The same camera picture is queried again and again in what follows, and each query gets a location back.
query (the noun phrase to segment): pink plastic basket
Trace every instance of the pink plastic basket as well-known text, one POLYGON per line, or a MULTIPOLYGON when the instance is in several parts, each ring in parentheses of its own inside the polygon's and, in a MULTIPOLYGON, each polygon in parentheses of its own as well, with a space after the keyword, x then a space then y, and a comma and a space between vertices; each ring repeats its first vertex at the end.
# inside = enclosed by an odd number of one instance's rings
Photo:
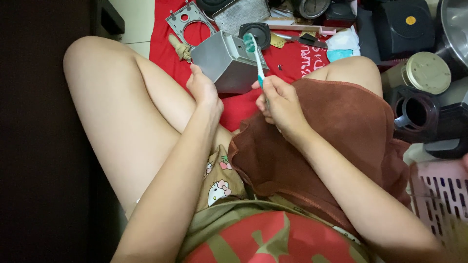
POLYGON ((463 161, 432 161, 411 166, 416 215, 447 249, 466 253, 468 174, 463 161))

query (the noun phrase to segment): leg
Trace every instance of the leg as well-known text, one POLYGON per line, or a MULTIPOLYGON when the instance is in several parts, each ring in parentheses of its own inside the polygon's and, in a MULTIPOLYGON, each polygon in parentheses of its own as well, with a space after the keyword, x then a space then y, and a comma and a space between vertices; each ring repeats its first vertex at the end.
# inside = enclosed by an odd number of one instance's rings
MULTIPOLYGON (((158 66, 104 38, 73 43, 64 72, 88 139, 126 210, 165 161, 195 101, 158 66)), ((227 149, 231 137, 219 127, 214 144, 227 149)))
POLYGON ((337 60, 304 78, 359 84, 383 97, 379 69, 372 60, 362 56, 337 60))

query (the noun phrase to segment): brown towel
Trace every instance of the brown towel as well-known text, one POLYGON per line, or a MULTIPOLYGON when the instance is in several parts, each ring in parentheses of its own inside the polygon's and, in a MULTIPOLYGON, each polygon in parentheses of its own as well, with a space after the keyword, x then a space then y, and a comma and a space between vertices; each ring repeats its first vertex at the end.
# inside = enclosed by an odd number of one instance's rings
MULTIPOLYGON (((347 82, 301 79, 292 84, 310 126, 344 157, 405 206, 409 144, 393 138, 390 106, 376 94, 347 82)), ((278 193, 322 219, 358 236, 305 158, 258 112, 242 121, 228 157, 261 197, 278 193)))

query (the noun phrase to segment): gray speaker box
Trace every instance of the gray speaker box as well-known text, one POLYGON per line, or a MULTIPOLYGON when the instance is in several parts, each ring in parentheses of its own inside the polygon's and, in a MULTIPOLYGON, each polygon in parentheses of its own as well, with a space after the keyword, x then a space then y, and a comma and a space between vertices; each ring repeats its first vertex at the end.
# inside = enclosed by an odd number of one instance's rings
MULTIPOLYGON (((263 73, 269 68, 257 50, 263 73)), ((245 51, 241 38, 218 31, 191 52, 192 62, 210 78, 219 93, 244 94, 258 79, 255 54, 245 51)))

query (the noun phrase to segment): red blanket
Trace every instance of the red blanket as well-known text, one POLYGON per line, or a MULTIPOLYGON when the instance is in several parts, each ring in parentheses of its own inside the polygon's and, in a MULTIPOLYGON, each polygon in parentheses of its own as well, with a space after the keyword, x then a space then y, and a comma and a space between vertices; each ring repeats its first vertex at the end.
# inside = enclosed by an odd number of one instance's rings
MULTIPOLYGON (((177 83, 185 87, 190 76, 189 64, 180 62, 179 57, 168 41, 172 29, 166 22, 169 11, 177 11, 185 4, 184 0, 155 0, 154 29, 151 36, 149 59, 161 67, 177 83)), ((298 31, 279 31, 284 34, 298 35, 298 31)), ((209 36, 209 30, 200 23, 187 27, 184 37, 192 44, 198 44, 209 36)), ((329 61, 324 49, 304 46, 300 43, 287 43, 282 49, 271 47, 263 51, 266 63, 270 68, 267 75, 277 75, 291 83, 318 68, 326 66, 329 61)), ((224 113, 220 123, 230 131, 239 128, 240 121, 249 118, 256 110, 255 100, 262 91, 251 90, 246 94, 226 96, 222 99, 224 113)))

